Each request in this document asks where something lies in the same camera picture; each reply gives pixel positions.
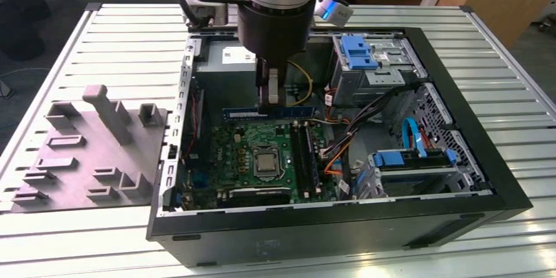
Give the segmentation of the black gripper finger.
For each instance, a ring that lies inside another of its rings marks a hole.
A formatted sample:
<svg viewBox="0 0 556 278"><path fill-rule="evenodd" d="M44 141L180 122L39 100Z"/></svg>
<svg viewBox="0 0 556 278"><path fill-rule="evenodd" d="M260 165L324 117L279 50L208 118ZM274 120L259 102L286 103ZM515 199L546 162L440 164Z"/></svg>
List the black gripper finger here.
<svg viewBox="0 0 556 278"><path fill-rule="evenodd" d="M278 107L286 107L287 63L270 63L256 59L256 87L259 90L259 112L270 113Z"/></svg>

